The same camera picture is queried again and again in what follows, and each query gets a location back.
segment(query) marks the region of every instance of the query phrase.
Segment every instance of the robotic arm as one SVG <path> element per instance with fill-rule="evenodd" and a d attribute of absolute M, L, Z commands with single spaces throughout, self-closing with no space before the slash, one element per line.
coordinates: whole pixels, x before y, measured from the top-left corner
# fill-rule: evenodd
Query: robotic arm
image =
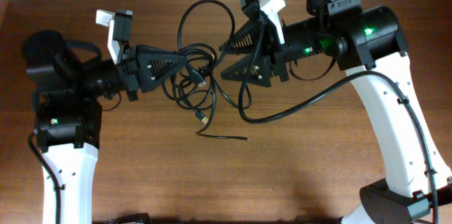
<path fill-rule="evenodd" d="M 221 73 L 225 80 L 242 82 L 239 112 L 243 119 L 264 123 L 282 118 L 348 82 L 366 107 L 386 178 L 362 188 L 362 204 L 341 223 L 411 223 L 431 208 L 452 203 L 452 173 L 432 141 L 413 88 L 403 31 L 389 8 L 363 11 L 361 0 L 307 0 L 313 18 L 281 25 L 278 11 L 285 6 L 284 0 L 240 2 L 249 21 L 220 50 L 246 55 Z M 184 67 L 192 71 L 187 55 L 181 55 L 187 54 L 184 51 L 130 46 L 131 19 L 131 11 L 97 12 L 96 23 L 109 27 L 107 46 L 112 59 L 105 61 L 98 48 L 64 40 L 54 31 L 37 33 L 24 44 L 28 75 L 38 85 L 33 95 L 37 147 L 48 164 L 44 167 L 44 223 L 91 222 L 102 117 L 96 98 L 111 99 L 125 90 L 130 101 L 137 100 L 137 90 L 154 90 Z M 97 56 L 81 63 L 73 48 Z M 294 73 L 287 71 L 286 63 L 320 53 L 332 57 L 330 68 L 337 62 L 347 77 L 290 110 L 260 119 L 246 116 L 243 92 L 247 83 L 271 87 L 273 76 L 287 81 L 289 73 Z M 199 73 L 188 76 L 198 86 L 206 84 Z M 45 101 L 40 103 L 39 96 Z M 116 220 L 133 222 L 149 223 L 149 217 Z"/>

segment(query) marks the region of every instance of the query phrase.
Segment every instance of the wooden surface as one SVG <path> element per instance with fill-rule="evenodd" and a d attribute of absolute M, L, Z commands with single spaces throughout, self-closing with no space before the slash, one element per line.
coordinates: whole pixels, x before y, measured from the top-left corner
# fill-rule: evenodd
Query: wooden surface
<path fill-rule="evenodd" d="M 11 0 L 0 30 L 0 223 L 41 223 L 42 171 L 26 143 L 34 114 L 35 85 L 26 76 L 20 48 L 38 30 L 55 29 L 65 38 L 98 45 L 105 57 L 107 29 L 95 24 L 98 8 L 134 12 L 132 44 L 176 48 L 179 20 L 197 0 Z M 239 0 L 221 0 L 246 18 Z M 305 0 L 286 0 L 286 23 L 308 18 Z M 430 131 L 444 160 L 452 165 L 452 0 L 363 0 L 365 8 L 385 4 L 399 16 L 412 60 L 412 77 Z M 184 44 L 217 47 L 230 30 L 226 13 L 205 5 L 189 17 Z M 220 79 L 237 99 L 239 83 Z M 297 72 L 319 75 L 329 58 L 300 62 Z M 334 68 L 317 82 L 273 81 L 251 87 L 248 111 L 262 117 L 287 109 L 342 78 Z M 367 113 L 351 85 L 279 121 L 252 125 L 219 99 L 209 133 L 248 136 L 249 141 L 201 138 L 193 112 L 181 110 L 161 91 L 139 94 L 103 114 L 101 149 L 93 185 L 93 219 L 127 213 L 211 220 L 292 220 L 296 216 L 339 217 L 359 203 L 359 188 L 384 177 L 384 166 Z M 102 104 L 113 102 L 100 100 Z M 441 208 L 452 223 L 452 207 Z"/>
<path fill-rule="evenodd" d="M 9 0 L 0 0 L 0 28 L 3 23 L 3 19 L 5 18 L 6 8 L 8 8 Z"/>

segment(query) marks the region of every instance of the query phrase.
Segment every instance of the white arm segment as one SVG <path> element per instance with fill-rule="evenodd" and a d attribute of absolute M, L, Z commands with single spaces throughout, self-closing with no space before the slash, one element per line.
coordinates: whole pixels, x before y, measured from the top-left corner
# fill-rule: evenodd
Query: white arm segment
<path fill-rule="evenodd" d="M 73 143 L 51 146 L 42 154 L 61 190 L 61 224 L 92 223 L 91 193 L 98 149 L 88 143 L 74 148 Z M 55 223 L 56 199 L 54 184 L 44 170 L 44 213 L 42 222 Z"/>
<path fill-rule="evenodd" d="M 349 76 L 361 71 L 366 71 L 366 68 L 358 66 L 348 69 L 345 73 Z M 448 177 L 452 176 L 451 169 L 439 155 L 417 101 L 411 80 L 410 58 L 408 55 L 401 57 L 398 52 L 388 55 L 376 60 L 376 68 L 373 71 L 382 73 L 398 83 L 402 92 L 408 96 L 424 131 L 432 165 L 437 171 L 434 176 L 436 188 L 445 187 L 448 184 Z M 366 107 L 379 142 L 386 168 L 388 188 L 406 197 L 413 197 L 413 192 L 420 190 L 428 194 L 429 180 L 424 173 L 426 166 L 419 137 L 404 105 L 398 104 L 398 97 L 394 90 L 377 76 L 363 76 L 355 79 L 352 84 Z M 365 210 L 360 205 L 343 218 L 343 224 L 373 223 L 368 216 L 366 216 L 367 219 L 364 218 L 363 214 Z"/>

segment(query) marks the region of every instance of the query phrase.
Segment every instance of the green indicator light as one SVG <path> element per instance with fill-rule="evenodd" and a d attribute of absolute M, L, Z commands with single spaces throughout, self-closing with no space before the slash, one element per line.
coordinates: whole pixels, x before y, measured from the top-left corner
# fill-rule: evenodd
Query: green indicator light
<path fill-rule="evenodd" d="M 367 28 L 366 30 L 364 30 L 364 33 L 366 33 L 367 36 L 371 35 L 374 32 L 374 30 Z"/>

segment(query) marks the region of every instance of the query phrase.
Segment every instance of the cable connector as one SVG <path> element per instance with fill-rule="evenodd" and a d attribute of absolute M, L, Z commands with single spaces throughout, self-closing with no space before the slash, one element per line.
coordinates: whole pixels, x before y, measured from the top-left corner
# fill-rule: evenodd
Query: cable connector
<path fill-rule="evenodd" d="M 202 111 L 199 110 L 199 108 L 195 108 L 193 111 L 195 112 L 196 117 L 198 117 L 198 119 L 204 124 L 209 122 L 209 119 L 204 115 L 204 113 L 202 113 Z"/>
<path fill-rule="evenodd" d="M 192 65 L 187 64 L 186 70 L 189 71 L 190 80 L 194 84 L 196 84 L 198 87 L 206 86 L 207 83 L 204 80 L 204 77 L 199 72 L 197 72 L 197 70 L 195 70 L 195 68 Z"/>

